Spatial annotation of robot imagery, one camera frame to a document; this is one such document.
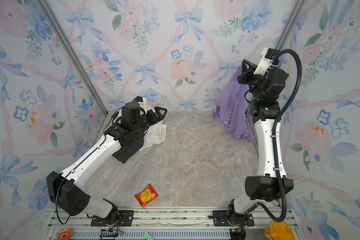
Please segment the purple t-shirt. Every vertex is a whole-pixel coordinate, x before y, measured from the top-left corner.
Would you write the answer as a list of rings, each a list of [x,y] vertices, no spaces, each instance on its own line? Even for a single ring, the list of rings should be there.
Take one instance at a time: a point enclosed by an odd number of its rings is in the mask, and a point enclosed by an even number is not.
[[[213,119],[223,123],[225,131],[233,134],[236,139],[253,141],[254,135],[246,122],[247,101],[245,93],[247,85],[239,84],[238,77],[242,67],[238,67],[225,87],[214,99]]]

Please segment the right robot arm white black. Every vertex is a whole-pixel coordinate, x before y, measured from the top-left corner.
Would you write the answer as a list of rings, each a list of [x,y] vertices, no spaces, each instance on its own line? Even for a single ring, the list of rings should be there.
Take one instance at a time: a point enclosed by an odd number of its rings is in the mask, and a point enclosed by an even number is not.
[[[259,167],[256,176],[245,180],[245,193],[231,201],[227,217],[231,224],[249,217],[261,207],[275,222],[282,222],[287,214],[286,194],[294,187],[287,178],[280,155],[280,119],[283,114],[278,98],[285,88],[288,74],[266,64],[259,72],[259,65],[242,62],[239,84],[247,85],[253,95],[250,116],[256,131],[259,152]]]

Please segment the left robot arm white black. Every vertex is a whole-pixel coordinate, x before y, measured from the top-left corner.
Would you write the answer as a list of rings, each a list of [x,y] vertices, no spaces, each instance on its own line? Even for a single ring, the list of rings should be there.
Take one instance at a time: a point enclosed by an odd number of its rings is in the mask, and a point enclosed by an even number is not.
[[[61,172],[47,178],[50,201],[69,216],[86,214],[102,224],[112,226],[119,220],[118,207],[106,199],[98,199],[83,191],[92,174],[109,158],[121,163],[143,147],[148,129],[163,121],[168,110],[154,107],[147,110],[142,101],[134,99],[116,110],[107,128],[95,145]]]

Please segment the white cloth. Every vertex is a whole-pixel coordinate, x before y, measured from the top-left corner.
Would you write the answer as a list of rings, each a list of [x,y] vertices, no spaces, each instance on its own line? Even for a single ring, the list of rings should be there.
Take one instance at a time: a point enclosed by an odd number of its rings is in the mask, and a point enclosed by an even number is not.
[[[163,120],[150,126],[144,135],[144,144],[139,151],[141,152],[153,145],[160,145],[163,143],[166,139],[166,130],[167,125],[163,123]]]

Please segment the red yellow snack packet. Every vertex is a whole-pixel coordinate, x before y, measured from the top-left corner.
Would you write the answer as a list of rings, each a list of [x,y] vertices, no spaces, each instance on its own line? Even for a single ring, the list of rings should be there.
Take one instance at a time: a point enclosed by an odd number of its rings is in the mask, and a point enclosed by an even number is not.
[[[152,200],[154,200],[158,196],[159,194],[151,184],[148,184],[143,191],[134,195],[135,199],[138,201],[138,203],[142,208],[144,208],[146,205],[148,205]]]

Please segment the green small object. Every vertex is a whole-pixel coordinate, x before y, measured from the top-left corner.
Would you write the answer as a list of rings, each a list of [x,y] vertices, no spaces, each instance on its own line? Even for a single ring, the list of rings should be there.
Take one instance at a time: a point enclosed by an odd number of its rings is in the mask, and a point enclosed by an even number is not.
[[[146,239],[146,240],[155,240],[148,232],[145,232],[143,234],[143,237]]]

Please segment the pink orange round object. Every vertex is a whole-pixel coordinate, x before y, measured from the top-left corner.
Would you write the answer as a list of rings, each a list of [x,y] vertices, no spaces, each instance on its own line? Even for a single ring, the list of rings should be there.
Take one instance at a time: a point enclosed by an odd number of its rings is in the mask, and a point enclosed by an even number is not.
[[[71,228],[61,229],[57,234],[57,240],[69,240],[73,235]]]

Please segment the yellow orange round object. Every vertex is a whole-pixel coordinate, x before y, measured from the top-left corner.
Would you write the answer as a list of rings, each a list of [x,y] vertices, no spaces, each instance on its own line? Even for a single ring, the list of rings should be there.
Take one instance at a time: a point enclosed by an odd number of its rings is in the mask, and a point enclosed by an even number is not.
[[[271,221],[264,230],[264,236],[268,240],[294,240],[292,229],[286,222]]]

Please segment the aluminium corner post right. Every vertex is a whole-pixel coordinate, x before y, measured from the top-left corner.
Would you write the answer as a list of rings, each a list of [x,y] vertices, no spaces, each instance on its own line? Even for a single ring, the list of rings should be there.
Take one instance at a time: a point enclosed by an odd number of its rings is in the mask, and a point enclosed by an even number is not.
[[[306,0],[297,0],[295,2],[289,17],[287,18],[287,23],[285,24],[282,34],[280,35],[280,38],[275,46],[276,50],[281,51],[285,48],[288,48],[289,39],[292,36],[292,32],[294,31],[295,27],[297,27],[297,22],[303,14],[306,3]]]

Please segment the aluminium corner post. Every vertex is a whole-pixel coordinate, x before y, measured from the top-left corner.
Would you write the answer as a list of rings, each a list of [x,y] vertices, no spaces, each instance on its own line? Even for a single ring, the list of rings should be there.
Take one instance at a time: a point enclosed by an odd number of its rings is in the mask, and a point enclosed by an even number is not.
[[[99,106],[100,111],[107,115],[108,111],[106,110],[105,105],[103,104],[99,94],[95,90],[95,86],[92,84],[91,80],[89,79],[84,66],[80,62],[80,59],[75,52],[72,44],[69,41],[69,38],[64,31],[61,23],[59,22],[58,18],[56,17],[51,5],[46,0],[37,0],[36,1],[38,7],[41,9],[42,13],[45,15],[48,23],[51,25],[52,29],[56,32],[57,37],[62,42],[62,47],[68,55],[69,60],[73,64],[75,70],[78,72],[79,76],[82,78],[85,86],[89,90],[90,94],[94,98],[96,104]]]
[[[288,48],[289,39],[292,36],[292,32],[294,31],[295,27],[297,27],[297,22],[303,14],[306,3],[306,0],[297,0],[295,2],[289,17],[287,18],[287,23],[285,24],[282,34],[280,35],[280,38],[275,46],[276,50],[281,51],[285,48]]]

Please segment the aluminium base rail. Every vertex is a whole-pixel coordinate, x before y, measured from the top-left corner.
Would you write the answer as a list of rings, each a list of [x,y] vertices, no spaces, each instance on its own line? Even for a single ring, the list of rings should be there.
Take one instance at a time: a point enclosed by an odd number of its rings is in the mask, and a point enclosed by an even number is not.
[[[265,228],[271,219],[261,209],[252,212],[247,222],[236,225],[226,220],[219,221],[222,208],[164,208],[146,207],[121,208],[120,223],[110,230],[97,227],[85,214],[68,217],[67,214],[53,215],[43,240],[56,240],[62,229],[71,229],[72,240],[143,240],[149,234],[155,240],[230,240],[241,233],[248,240],[265,239]]]

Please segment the aluminium corner post left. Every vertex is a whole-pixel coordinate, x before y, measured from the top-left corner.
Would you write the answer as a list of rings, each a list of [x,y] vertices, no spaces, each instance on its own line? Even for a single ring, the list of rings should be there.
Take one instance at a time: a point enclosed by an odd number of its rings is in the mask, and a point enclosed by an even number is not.
[[[95,86],[92,84],[91,80],[89,79],[84,66],[80,62],[80,59],[75,52],[72,44],[69,41],[69,38],[64,31],[61,23],[59,22],[58,18],[56,17],[51,5],[46,0],[37,0],[36,1],[38,7],[41,9],[42,13],[45,15],[48,23],[51,25],[52,29],[56,32],[57,37],[62,42],[62,47],[68,55],[69,60],[73,64],[75,70],[78,72],[79,76],[82,78],[85,86],[89,90],[90,94],[94,98],[96,104],[99,106],[100,111],[107,115],[108,111],[106,110],[105,105],[103,104],[99,94],[95,90]]]

